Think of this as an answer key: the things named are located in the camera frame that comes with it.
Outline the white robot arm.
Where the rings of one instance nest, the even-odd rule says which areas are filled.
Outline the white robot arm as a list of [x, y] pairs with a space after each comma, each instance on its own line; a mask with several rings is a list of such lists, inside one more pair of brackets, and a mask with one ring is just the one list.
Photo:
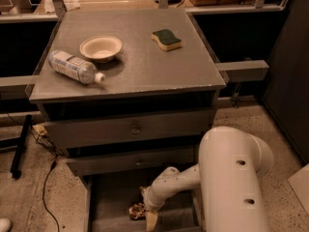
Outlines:
[[197, 164], [183, 172], [168, 167], [141, 189], [146, 231], [155, 231], [157, 212], [168, 198], [199, 188], [206, 232], [270, 232], [258, 178], [273, 164], [272, 151], [261, 138], [231, 127], [209, 130]]

